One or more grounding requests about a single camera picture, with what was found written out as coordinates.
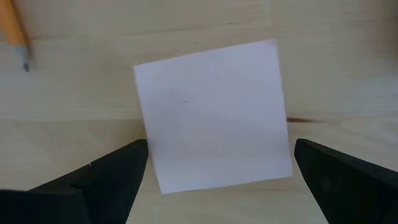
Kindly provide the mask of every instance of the pencil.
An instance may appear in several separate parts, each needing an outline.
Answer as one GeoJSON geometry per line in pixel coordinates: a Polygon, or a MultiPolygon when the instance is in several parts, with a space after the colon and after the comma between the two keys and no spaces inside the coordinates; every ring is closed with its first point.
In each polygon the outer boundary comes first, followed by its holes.
{"type": "Polygon", "coordinates": [[[11,0],[0,0],[0,26],[6,33],[7,41],[14,46],[16,52],[22,59],[23,68],[29,71],[29,48],[27,45],[25,33],[22,30],[11,0]]]}

